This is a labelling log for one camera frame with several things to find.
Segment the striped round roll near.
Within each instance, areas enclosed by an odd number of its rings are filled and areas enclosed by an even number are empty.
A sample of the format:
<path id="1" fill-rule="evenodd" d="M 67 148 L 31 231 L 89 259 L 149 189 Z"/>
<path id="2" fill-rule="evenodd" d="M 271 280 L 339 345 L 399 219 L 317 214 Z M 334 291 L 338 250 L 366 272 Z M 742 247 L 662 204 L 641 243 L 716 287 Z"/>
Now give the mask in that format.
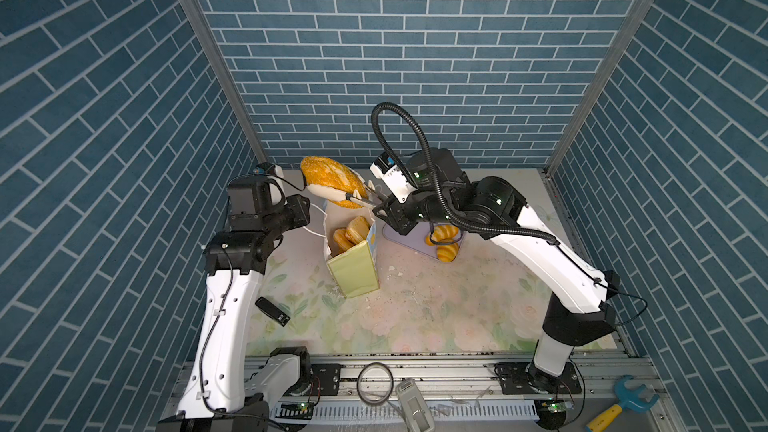
<path id="1" fill-rule="evenodd" d="M 453 262 L 459 252 L 458 244 L 440 245 L 436 247 L 436 257 L 444 263 Z"/>

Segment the paper bag with floral sides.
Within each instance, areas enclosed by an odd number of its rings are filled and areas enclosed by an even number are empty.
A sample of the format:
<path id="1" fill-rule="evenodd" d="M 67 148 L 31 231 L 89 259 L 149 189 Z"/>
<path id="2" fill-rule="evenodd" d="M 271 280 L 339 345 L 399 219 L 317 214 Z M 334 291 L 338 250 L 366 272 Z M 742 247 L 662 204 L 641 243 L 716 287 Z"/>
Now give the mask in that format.
<path id="1" fill-rule="evenodd" d="M 339 207 L 329 201 L 323 207 L 311 205 L 311 212 L 321 215 L 323 232 L 309 229 L 317 236 L 323 236 L 323 257 L 325 265 L 345 298 L 355 298 L 380 288 L 376 268 L 377 262 L 377 224 L 373 213 L 368 208 L 349 209 Z M 370 231 L 367 239 L 348 251 L 341 253 L 333 241 L 336 229 L 347 227 L 357 216 L 364 216 Z"/>

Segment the white metal tongs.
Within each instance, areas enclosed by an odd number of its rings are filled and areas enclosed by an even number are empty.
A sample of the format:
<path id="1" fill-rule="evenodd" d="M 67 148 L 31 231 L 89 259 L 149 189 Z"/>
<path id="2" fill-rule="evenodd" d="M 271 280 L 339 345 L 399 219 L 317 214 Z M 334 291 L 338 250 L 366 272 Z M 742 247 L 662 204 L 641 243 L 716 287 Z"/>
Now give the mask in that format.
<path id="1" fill-rule="evenodd" d="M 341 189 L 327 185 L 307 183 L 306 189 L 315 196 L 326 199 L 330 202 L 339 204 L 342 202 L 349 202 L 355 206 L 368 209 L 374 209 L 387 199 L 383 193 L 378 192 L 373 187 L 372 182 L 364 182 L 362 184 L 362 190 L 367 194 L 366 198 L 363 198 L 359 191 L 345 192 Z"/>

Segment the striped croissant roll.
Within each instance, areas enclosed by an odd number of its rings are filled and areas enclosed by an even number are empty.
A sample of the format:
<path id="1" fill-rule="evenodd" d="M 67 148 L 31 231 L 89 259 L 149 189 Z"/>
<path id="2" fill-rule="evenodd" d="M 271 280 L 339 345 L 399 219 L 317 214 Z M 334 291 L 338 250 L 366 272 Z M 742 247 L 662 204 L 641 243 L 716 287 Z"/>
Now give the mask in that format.
<path id="1" fill-rule="evenodd" d="M 431 224 L 425 243 L 429 246 L 448 246 L 457 242 L 460 229 L 452 224 Z"/>

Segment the black clip on mat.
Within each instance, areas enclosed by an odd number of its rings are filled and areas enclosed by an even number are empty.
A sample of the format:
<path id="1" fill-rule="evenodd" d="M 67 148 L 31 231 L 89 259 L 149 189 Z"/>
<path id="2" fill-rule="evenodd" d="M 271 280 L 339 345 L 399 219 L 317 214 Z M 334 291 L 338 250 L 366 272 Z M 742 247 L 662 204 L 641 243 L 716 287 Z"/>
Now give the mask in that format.
<path id="1" fill-rule="evenodd" d="M 259 297 L 255 305 L 263 314 L 274 320 L 281 327 L 285 327 L 291 319 L 288 313 L 266 297 Z"/>

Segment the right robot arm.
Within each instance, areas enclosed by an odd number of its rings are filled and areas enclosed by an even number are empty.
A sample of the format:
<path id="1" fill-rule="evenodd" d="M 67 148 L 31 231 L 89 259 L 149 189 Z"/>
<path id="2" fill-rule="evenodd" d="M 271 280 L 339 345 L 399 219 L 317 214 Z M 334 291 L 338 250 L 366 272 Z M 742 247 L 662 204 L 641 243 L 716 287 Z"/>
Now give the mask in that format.
<path id="1" fill-rule="evenodd" d="M 618 275 L 579 257 L 508 181 L 470 180 L 446 149 L 432 150 L 429 158 L 418 152 L 405 164 L 384 152 L 370 170 L 390 191 L 374 214 L 397 233 L 406 235 L 420 222 L 454 225 L 514 255 L 550 288 L 542 334 L 526 369 L 535 390 L 555 391 L 573 350 L 615 331 L 609 300 L 618 293 Z"/>

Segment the lilac plastic tray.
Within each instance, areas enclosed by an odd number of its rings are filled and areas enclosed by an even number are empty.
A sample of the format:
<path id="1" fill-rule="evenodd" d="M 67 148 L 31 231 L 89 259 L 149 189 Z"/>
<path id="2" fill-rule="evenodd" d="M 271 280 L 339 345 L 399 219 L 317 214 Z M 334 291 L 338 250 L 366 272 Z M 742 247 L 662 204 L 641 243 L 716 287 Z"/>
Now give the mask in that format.
<path id="1" fill-rule="evenodd" d="M 406 235 L 399 234 L 389 225 L 385 225 L 383 229 L 383 235 L 387 240 L 398 243 L 416 252 L 422 253 L 428 257 L 438 260 L 436 257 L 437 246 L 429 246 L 425 243 L 425 237 L 429 233 L 429 228 L 431 224 L 435 224 L 435 223 L 419 222 Z M 464 232 L 460 230 L 459 239 L 455 243 L 459 245 L 459 250 L 464 240 L 464 236 L 465 236 Z"/>

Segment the sesame oval bread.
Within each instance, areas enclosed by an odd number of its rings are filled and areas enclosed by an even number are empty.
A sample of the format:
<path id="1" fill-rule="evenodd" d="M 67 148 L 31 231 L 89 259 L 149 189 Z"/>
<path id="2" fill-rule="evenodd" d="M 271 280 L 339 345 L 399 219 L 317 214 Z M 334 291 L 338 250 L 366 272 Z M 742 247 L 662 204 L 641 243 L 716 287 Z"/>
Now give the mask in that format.
<path id="1" fill-rule="evenodd" d="M 300 163 L 300 170 L 307 183 L 327 185 L 345 192 L 359 191 L 363 198 L 367 197 L 362 190 L 363 181 L 352 169 L 333 159 L 320 156 L 307 156 Z M 349 202 L 334 203 L 339 207 L 361 208 Z"/>

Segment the triangular toast bread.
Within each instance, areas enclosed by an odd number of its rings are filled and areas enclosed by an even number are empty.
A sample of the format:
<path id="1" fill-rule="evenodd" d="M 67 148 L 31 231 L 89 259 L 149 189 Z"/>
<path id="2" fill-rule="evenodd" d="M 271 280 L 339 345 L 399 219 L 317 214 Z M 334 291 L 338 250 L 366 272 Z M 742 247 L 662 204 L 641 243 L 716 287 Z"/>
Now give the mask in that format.
<path id="1" fill-rule="evenodd" d="M 369 231 L 368 220 L 364 216 L 357 216 L 348 223 L 344 233 L 349 242 L 357 245 L 367 239 Z"/>

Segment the blue yellow toy wrench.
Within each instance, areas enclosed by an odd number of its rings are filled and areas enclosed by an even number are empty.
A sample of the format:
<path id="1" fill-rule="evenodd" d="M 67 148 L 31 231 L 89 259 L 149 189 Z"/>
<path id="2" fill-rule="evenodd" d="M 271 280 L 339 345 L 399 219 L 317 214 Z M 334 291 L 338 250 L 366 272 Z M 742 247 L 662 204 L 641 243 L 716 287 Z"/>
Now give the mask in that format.
<path id="1" fill-rule="evenodd" d="M 586 431 L 604 432 L 624 411 L 631 410 L 637 413 L 644 413 L 653 408 L 659 400 L 659 395 L 653 394 L 648 398 L 644 398 L 645 384 L 640 384 L 634 389 L 628 387 L 628 383 L 634 379 L 634 376 L 625 375 L 615 383 L 614 393 L 617 402 L 592 419 L 585 426 Z"/>

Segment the grey handheld device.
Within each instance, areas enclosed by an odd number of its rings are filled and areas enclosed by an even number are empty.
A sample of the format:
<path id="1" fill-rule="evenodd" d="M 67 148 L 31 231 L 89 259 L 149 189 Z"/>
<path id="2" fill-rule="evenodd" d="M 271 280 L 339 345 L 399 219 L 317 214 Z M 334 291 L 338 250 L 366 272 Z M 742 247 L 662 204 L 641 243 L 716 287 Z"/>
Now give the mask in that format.
<path id="1" fill-rule="evenodd" d="M 410 432 L 434 431 L 433 415 L 416 382 L 413 379 L 405 379 L 396 386 L 395 391 L 407 429 Z"/>

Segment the twisted ring bread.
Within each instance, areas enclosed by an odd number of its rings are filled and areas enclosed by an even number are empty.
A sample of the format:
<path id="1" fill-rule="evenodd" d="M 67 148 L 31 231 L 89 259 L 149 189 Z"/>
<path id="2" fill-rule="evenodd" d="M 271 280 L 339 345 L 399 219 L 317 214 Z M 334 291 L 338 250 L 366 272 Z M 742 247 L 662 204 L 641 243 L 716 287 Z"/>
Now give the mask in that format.
<path id="1" fill-rule="evenodd" d="M 344 253 L 355 246 L 355 243 L 349 239 L 345 228 L 339 228 L 334 231 L 333 241 L 341 253 Z"/>

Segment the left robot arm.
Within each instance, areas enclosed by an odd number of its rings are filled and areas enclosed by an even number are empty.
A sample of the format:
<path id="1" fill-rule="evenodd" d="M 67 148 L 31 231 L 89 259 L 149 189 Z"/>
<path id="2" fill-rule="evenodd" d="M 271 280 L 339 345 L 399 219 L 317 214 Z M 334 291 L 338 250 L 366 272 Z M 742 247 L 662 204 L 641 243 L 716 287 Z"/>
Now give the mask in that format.
<path id="1" fill-rule="evenodd" d="M 310 201 L 286 194 L 278 166 L 262 165 L 231 180 L 224 228 L 204 249 L 206 297 L 193 368 L 176 411 L 159 431 L 283 431 L 272 408 L 310 381 L 305 348 L 270 357 L 246 393 L 247 329 L 265 279 L 269 256 L 286 232 L 310 222 Z"/>

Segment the floral table mat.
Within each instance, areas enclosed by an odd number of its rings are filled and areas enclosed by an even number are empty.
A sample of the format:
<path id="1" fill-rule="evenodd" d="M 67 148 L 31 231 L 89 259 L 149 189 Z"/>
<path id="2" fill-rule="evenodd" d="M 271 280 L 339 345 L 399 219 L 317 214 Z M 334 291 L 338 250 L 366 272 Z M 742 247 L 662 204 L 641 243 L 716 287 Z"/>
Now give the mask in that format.
<path id="1" fill-rule="evenodd" d="M 325 202 L 310 199 L 309 228 L 285 234 L 260 289 L 291 319 L 280 326 L 255 311 L 247 355 L 296 345 L 313 355 L 534 349 L 550 290 L 513 255 L 471 235 L 442 263 L 379 238 L 379 289 L 346 298 L 323 256 Z"/>

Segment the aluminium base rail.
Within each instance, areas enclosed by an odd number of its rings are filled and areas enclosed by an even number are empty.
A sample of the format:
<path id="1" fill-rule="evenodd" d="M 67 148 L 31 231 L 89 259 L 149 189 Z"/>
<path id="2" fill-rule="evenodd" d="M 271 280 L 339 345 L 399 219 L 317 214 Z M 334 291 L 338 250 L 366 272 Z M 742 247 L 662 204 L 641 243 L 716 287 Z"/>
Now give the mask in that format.
<path id="1" fill-rule="evenodd" d="M 246 358 L 246 393 L 256 389 L 256 375 L 267 357 Z M 614 354 L 580 354 L 570 359 L 565 380 L 553 392 L 535 390 L 521 354 L 480 355 L 376 355 L 320 356 L 308 354 L 310 381 L 286 392 L 270 416 L 286 431 L 308 431 L 315 426 L 342 430 L 392 425 L 408 430 L 395 391 L 413 379 L 435 421 L 526 423 L 537 430 L 584 430 L 601 407 L 617 402 L 614 385 L 625 375 L 634 376 L 629 388 L 646 385 L 644 398 L 659 395 L 644 413 L 655 430 L 670 428 L 668 393 L 646 359 Z M 193 365 L 186 365 L 177 381 L 162 419 L 171 416 L 187 385 Z"/>

